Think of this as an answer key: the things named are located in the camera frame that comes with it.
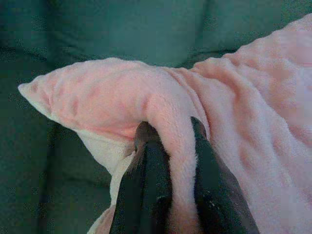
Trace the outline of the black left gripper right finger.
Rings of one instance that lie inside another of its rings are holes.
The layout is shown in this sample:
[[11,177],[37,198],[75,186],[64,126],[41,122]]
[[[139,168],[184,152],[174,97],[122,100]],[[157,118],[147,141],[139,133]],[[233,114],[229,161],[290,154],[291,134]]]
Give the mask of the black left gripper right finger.
[[195,203],[205,234],[257,234],[257,224],[240,185],[206,138],[204,125],[191,117],[197,166]]

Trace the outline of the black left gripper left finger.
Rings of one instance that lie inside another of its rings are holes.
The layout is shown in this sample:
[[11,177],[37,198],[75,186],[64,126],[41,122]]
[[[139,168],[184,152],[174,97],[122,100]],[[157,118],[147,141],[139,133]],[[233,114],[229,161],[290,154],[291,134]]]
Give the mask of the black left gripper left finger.
[[156,129],[143,121],[135,133],[135,156],[121,179],[111,233],[164,234],[171,203],[169,156]]

